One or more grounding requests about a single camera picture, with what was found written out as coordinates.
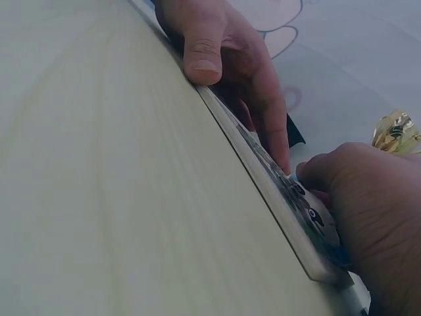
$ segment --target wooden board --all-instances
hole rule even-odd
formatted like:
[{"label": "wooden board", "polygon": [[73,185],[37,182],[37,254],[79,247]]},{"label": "wooden board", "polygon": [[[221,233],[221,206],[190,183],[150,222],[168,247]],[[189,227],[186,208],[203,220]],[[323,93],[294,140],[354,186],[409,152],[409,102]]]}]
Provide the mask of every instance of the wooden board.
[{"label": "wooden board", "polygon": [[[143,1],[130,3],[138,10],[139,14],[148,21],[154,30],[162,32],[162,35],[164,36],[164,32],[159,26],[150,7]],[[351,286],[353,281],[348,272],[338,269],[333,265],[326,258],[326,254],[323,253],[321,247],[319,247],[319,251],[316,250],[311,239],[300,225],[295,212],[290,209],[266,169],[238,131],[237,124],[241,125],[241,123],[230,113],[210,89],[199,86],[197,87],[197,91],[243,162],[308,276],[312,280],[340,284],[341,287]],[[250,136],[254,137],[254,139],[259,142],[256,135],[250,134]]]},{"label": "wooden board", "polygon": [[19,5],[0,4],[5,314],[346,315],[129,4]]}]

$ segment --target finger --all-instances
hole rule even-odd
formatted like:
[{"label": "finger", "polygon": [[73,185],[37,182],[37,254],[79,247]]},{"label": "finger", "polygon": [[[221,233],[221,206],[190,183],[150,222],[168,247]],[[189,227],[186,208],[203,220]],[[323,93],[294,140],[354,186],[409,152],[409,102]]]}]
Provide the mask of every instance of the finger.
[{"label": "finger", "polygon": [[[250,116],[251,116],[251,121],[253,122],[253,126],[256,128],[256,132],[257,132],[257,136],[259,137],[260,144],[263,146],[263,148],[265,148],[265,150],[267,150],[268,153],[271,154],[272,158],[274,158],[270,150],[269,141],[267,137],[268,135],[264,129],[264,122],[263,122],[261,113],[259,111],[256,111],[253,107],[250,107]],[[282,165],[277,160],[275,161],[279,166],[281,166],[281,168],[283,168]]]},{"label": "finger", "polygon": [[285,99],[262,39],[252,42],[251,51],[255,70],[251,74],[249,96],[252,104],[249,106],[257,111],[262,121],[262,131],[272,157],[286,174],[290,174]]},{"label": "finger", "polygon": [[221,43],[225,25],[217,14],[194,17],[183,27],[184,71],[196,84],[215,84],[222,76]]},{"label": "finger", "polygon": [[383,173],[380,162],[390,163],[392,155],[362,143],[345,143],[330,153],[314,156],[307,163],[297,166],[297,177],[308,190],[330,194],[332,188],[340,187],[340,181],[352,178],[356,172],[378,177]]},{"label": "finger", "polygon": [[330,154],[322,153],[314,156],[306,163],[297,165],[295,171],[300,183],[308,190],[329,192],[331,182]]},{"label": "finger", "polygon": [[256,128],[250,117],[249,109],[246,104],[238,96],[235,86],[227,82],[220,82],[214,86],[217,96],[223,100],[226,106],[232,111],[235,117],[248,129],[250,132],[255,132]]},{"label": "finger", "polygon": [[402,157],[403,159],[406,159],[408,161],[412,161],[413,163],[416,163],[417,165],[421,167],[421,155],[419,154],[410,153],[408,155],[402,155],[399,157]]}]

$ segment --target gold wrapper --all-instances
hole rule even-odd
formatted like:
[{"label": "gold wrapper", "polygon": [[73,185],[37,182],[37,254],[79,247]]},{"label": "gold wrapper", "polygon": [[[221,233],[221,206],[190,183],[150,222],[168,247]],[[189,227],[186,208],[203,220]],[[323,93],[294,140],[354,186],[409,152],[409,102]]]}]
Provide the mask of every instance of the gold wrapper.
[{"label": "gold wrapper", "polygon": [[396,110],[376,125],[372,145],[388,153],[412,153],[421,143],[421,133],[408,114]]}]

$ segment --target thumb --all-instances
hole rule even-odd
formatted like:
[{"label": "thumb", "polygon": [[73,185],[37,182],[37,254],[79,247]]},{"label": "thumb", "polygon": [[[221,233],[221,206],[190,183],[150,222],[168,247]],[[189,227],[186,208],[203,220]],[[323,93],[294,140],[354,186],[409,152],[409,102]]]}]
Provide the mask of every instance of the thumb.
[{"label": "thumb", "polygon": [[415,153],[409,153],[407,155],[400,156],[403,159],[406,159],[408,161],[412,161],[413,163],[416,163],[419,167],[421,167],[421,155],[415,154]]},{"label": "thumb", "polygon": [[193,83],[211,85],[221,79],[224,29],[217,19],[190,21],[185,28],[184,72]]},{"label": "thumb", "polygon": [[297,166],[297,178],[306,189],[329,192],[332,177],[331,156],[331,153],[323,153]]}]

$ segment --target wood grain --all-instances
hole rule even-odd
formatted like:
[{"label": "wood grain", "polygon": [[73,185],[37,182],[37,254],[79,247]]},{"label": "wood grain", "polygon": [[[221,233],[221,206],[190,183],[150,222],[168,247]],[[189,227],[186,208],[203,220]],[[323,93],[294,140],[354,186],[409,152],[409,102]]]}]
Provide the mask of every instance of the wood grain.
[{"label": "wood grain", "polygon": [[129,4],[13,3],[0,4],[3,311],[346,314]]}]

